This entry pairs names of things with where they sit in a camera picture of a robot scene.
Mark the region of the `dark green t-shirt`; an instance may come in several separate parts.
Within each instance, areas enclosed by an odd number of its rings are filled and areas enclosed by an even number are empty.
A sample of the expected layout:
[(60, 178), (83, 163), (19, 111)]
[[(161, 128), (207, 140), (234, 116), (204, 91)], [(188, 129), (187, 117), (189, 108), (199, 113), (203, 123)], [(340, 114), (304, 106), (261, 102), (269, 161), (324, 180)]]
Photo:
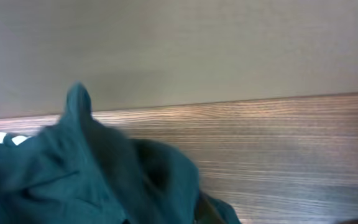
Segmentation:
[(199, 181), (178, 149), (96, 121), (80, 83), (58, 123), (21, 143), (0, 133), (0, 223), (238, 223)]

